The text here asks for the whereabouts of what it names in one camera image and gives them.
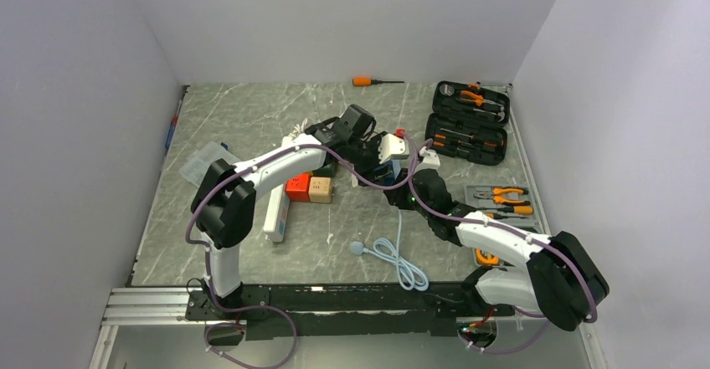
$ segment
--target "pliers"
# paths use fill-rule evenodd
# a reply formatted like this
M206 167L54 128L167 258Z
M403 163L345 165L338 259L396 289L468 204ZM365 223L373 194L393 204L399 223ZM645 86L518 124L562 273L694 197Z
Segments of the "pliers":
M530 206L529 200L512 200L501 196L506 193L527 195L528 190L521 187L494 187L490 191L474 191L473 197L477 199L491 199L495 204L502 204L505 206Z
M504 110L504 107L502 105L500 105L492 100L486 100L483 98L482 95L477 95L476 93L474 93L472 91L462 90L461 92L459 92L459 96L460 96L458 99L459 101L467 101L467 102L475 104L477 107L483 107L484 104L494 105L496 107L496 109L494 111L488 111L488 112L502 112Z

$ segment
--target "orange box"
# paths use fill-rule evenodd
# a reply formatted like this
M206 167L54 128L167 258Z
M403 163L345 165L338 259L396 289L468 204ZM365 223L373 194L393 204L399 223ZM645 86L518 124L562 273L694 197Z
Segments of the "orange box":
M286 195L292 202L310 202L311 199L308 197L308 185L311 180L311 176L308 174L301 174L291 178L286 183Z

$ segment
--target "power strip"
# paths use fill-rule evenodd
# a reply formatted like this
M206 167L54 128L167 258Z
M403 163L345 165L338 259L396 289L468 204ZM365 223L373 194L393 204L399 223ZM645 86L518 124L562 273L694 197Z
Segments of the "power strip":
M286 146L293 141L290 136L284 136L281 145ZM286 217L291 200L286 196L286 186L279 185L271 190L269 206L266 208L264 233L271 242L282 242L286 233Z

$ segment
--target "robotic arm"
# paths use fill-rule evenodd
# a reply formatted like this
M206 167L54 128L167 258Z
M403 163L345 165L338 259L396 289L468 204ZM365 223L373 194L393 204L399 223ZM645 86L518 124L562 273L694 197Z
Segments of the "robotic arm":
M222 160L210 166L191 210L195 213L203 205L196 224L202 232L203 243L210 249L208 264L212 277L206 274L205 280L214 287L212 291L220 305L228 308L242 305L239 245L252 228L256 201L290 178L332 162L336 157L328 153L328 149L351 163L354 171L369 182L382 184L396 177L395 182L400 183L407 179L408 169L396 172L393 165L384 163L406 158L410 150L398 146L404 142L395 135L375 133L375 125L374 117L365 109L350 105L342 116L308 127L288 146L233 166ZM235 176L235 180L208 197L219 184ZM481 307L520 306L542 312L564 330L576 329L591 306L569 267L540 246L541 243L558 249L574 262L595 304L609 293L606 281L573 235L562 232L550 237L514 228L525 234L526 239L522 239L506 230L505 224L452 200L435 170L417 171L412 176L412 187L390 187L384 193L391 205L416 210L424 216L437 237L458 246L486 250L512 264L508 269L481 267L471 273L462 283L467 303ZM416 201L417 197L427 208ZM472 220L483 224L472 223Z

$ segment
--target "electrical cord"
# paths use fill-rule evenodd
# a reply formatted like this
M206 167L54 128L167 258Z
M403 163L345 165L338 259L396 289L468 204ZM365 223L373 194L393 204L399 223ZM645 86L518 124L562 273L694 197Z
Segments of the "electrical cord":
M281 150L281 151L278 151L278 152L272 154L271 156L266 157L266 158L265 158L264 160L262 160L262 161L258 161L258 162L255 161L254 164L251 165L251 167L247 167L247 168L245 168L244 170L242 170L242 171L240 171L240 172L236 172L235 174L233 174L233 175L231 175L231 176L225 178L222 182L220 182L219 184L217 184L217 186L214 187L214 188L205 196L205 198L202 200L202 202L200 202L200 204L195 208L195 211L194 211L192 217L190 218L190 220L189 220L189 222L188 222L188 227L187 227L187 229L186 229L186 231L185 231L185 241L186 241L187 243L191 244L191 245L202 245L202 246L205 247L205 271L206 271L206 276L205 276L205 277L208 279L208 282L209 282L209 290L210 290L210 294L211 294L211 296L212 296L212 298L213 298L214 303L217 305L218 308L220 308L222 311L225 311L225 312L240 312L240 311L256 310L256 309L272 310L272 311L274 311L274 312L276 312L276 313L279 313L280 315L283 315L283 316L289 321L289 324L291 325L291 329L292 329L292 331L293 331L293 336L294 336L293 343L291 344L291 349L289 350L289 353L286 355L286 357L285 357L282 361L280 361L279 363L277 363L276 365L274 365L274 366L268 366L268 367L266 367L266 368L260 368L260 367L258 367L258 366L251 366L251 365L248 365L248 364L246 364L246 363L244 363L244 362L242 362L242 361L239 361L239 360L233 358L232 356L229 356L228 354L224 354L222 351L217 351L217 350L215 350L211 345L209 345L208 339L207 339L207 337L205 337L205 342L206 342L206 344L207 344L207 346L208 346L208 351L212 351L212 352L214 352L214 353L220 355L221 357L223 357L223 358L225 358L225 359L228 359L229 361L231 361L231 362L233 362L233 363L236 363L236 364L241 365L241 366L243 366L243 367L247 367L247 368L249 368L249 369L276 369L277 367L282 366L282 365L283 365L284 363L286 363L289 359L291 359L291 357L293 356L293 354L294 354L294 352L295 352L295 350L296 350L296 343L297 343L296 325L294 324L293 320L292 320L283 310L280 310L280 309L278 309L278 308L275 308L274 306L269 306L269 305L255 305L255 306L245 306L245 307L237 308L237 309L228 309L228 308L225 308L225 307L221 306L221 305L218 303L217 298L216 298L216 295L214 294L214 283L213 283L213 281L212 281L212 270L211 270L211 267L210 267L210 264L209 264L209 252L210 252L209 243L204 242L204 241L202 241L202 240L191 239L191 237L190 237L190 233L192 232L192 229L193 229L195 223L197 222L197 219L198 219L200 213L203 211L204 207L207 205L207 203L209 202L209 200L210 200L215 194L217 194L217 192L220 192L225 186L227 186L227 184L229 184L230 182L236 180L236 179L239 178L239 177L242 177L245 173L247 173L247 172L249 172L249 171L251 171L251 170L253 170L253 169L255 169L255 168L258 168L258 167L260 167L260 166L263 166L264 164L267 164L267 163L269 163L269 162L271 162L271 161L274 161L274 160L277 159L277 158L280 158L280 157L282 157L282 156L285 156L286 154L291 153L292 151L299 151L299 150L301 150L301 149L311 149L311 148L312 148L312 149L323 150L323 151L327 152L328 154L330 154L331 156L333 156L342 166L344 166L348 171L350 171L350 172L351 172L357 179L359 179L362 183L364 183L364 184L366 184L366 185L368 185L368 186L370 186L370 187L373 187L373 188L375 188L375 189L379 189L379 190L383 190L383 191L384 191L384 190L394 190L394 189L397 189L397 188L399 188L399 187L402 187L404 184L408 184L408 185L409 185L409 189L410 189L410 191L412 192L412 195L414 196L414 199L416 200L416 202L417 202L425 211L427 211L428 213L430 213L430 214L432 214L432 215L434 215L434 216L436 216L436 217L443 218L443 219L446 219L446 220L456 221L456 222L460 222L460 223L474 223L474 224L481 224L481 225L491 225L491 226L494 227L494 228L499 228L499 229L503 229L503 230L505 230L505 231L508 231L509 233L512 233L513 235L516 235L516 236L518 236L519 238L522 238L522 239L526 239L526 238L527 238L527 236L525 235L525 233L522 233L522 232L520 232L520 230L518 230L517 228L511 227L511 226L506 225L506 224L503 224L503 223L499 223L499 222L495 222L495 221L489 222L488 220L486 220L486 221L484 222L483 220L476 220L476 219L473 219L473 218L458 218L458 217L446 216L446 215L444 215L444 214L442 214L442 213L439 213L439 212L435 211L434 209L430 208L429 206L427 206L426 203L424 203L424 201L421 199L421 197L419 197L419 195L417 194L416 190L414 189L414 183L413 183L414 170L416 169L416 167L417 167L417 165L418 165L418 163L419 163L419 162L418 162L418 155L419 155L418 152L419 152L419 150L421 149L421 147L415 147L414 141L412 141L412 138L411 138L411 137L409 136L409 134L407 134L406 132L404 133L404 139L412 146L412 150L416 150L417 153L412 156L411 162L409 163L409 170L408 170L408 172L407 172L407 176L405 177L405 179L404 179L403 181L398 182L398 183L396 183L396 184L394 184L394 185L391 185L391 186L382 186L382 185L378 185L378 184L375 184L375 183L372 183L372 182L368 181L368 180L365 179L362 175L360 175L359 173L357 173L357 172L355 171L353 165L352 165L350 162L346 161L345 159L343 159L342 157L340 157L336 152L334 152L333 150L331 150L331 149L329 149L329 148L327 148L327 147L325 147L325 146L323 146L323 145L294 145L294 146L291 146L291 147L287 147L286 149L283 149L283 150ZM431 143L432 143L432 140L431 140L431 139L428 139L427 141L424 142L424 144L422 145L422 147L429 148L429 146L431 145ZM579 272L579 269L577 269L577 267L574 266L574 264L572 263L572 261L571 261L570 259L568 259L567 256L564 256L564 254L562 254L561 252L559 252L556 248L553 248L552 246L549 246L549 245L547 245L547 244L545 244L545 243L543 243L543 242L540 242L540 241L538 241L538 240L536 240L536 239L534 239L534 238L532 239L532 242L535 243L537 246L540 246L541 248L544 248L544 249L550 251L551 253L555 254L556 256L558 256L558 257L567 265L567 267L570 268L570 270L572 271L572 273L573 273L574 276L576 277L577 281L580 283L581 288L582 288L582 290L583 290L583 292L584 292L584 295L585 295L585 297L586 297L586 299L587 299L587 302L589 303L589 308L590 308L590 310L591 310L591 313L590 313L590 315L589 315L589 318L586 319L585 322L587 322L587 323L594 323L594 322L597 320L596 304L595 304L595 302L594 302L594 298L592 298L591 291L589 290L588 285L587 285L586 282L584 281L584 278L582 277L582 274ZM519 346L519 347L513 348L513 349L511 349L511 350L486 351L486 353L490 353L490 354L502 354L502 353L514 353L514 352L521 351L521 350L527 348L528 346L530 346L533 342L535 342L535 341L540 337L540 335L543 333L543 331L544 331L545 329L547 329L548 325L549 325L549 322L546 322L546 323L541 327L541 329L538 331L538 333L535 334L535 336L533 336L530 340L528 340L526 343L522 344L522 345ZM236 326L237 326L238 328L244 328L242 325L238 325L238 324L237 324Z
M355 241L350 244L350 252L356 255L371 254L397 268L397 281L405 290L426 291L429 288L429 278L419 267L411 264L399 255L399 240L402 238L402 210L398 210L399 225L397 226L397 244L387 238L377 238L373 249L367 249L362 242Z
M426 293L426 294L424 294L424 299L425 299L425 300L426 300L426 297L427 297L427 296L429 296L429 297L431 297L431 298L434 298L435 300L443 300L444 302L448 302L448 303L450 303L450 304L463 304L463 303L464 303L463 300L451 300L451 299L445 298L445 297L443 297L443 296L441 296L441 295L431 294L431 293L429 293L429 292Z
M190 295L190 283L192 283L193 281L199 281L199 278L192 277L191 279L188 280L187 283L185 283L185 290L188 292L188 295Z
M488 311L486 312L486 315L483 316L483 319L479 321L474 321L473 323L470 324L471 327L481 327L482 325L486 324L488 319L491 319L491 316L493 316L493 306L491 306Z
M526 312L525 310L522 310L522 309L518 308L517 306L513 306L512 308L513 308L517 313L519 313L519 314L521 314L521 315L524 315L524 316L527 316L527 317L534 317L534 318L536 318L536 319L544 319L544 318L545 318L545 315L543 315L542 313L530 313L530 312Z

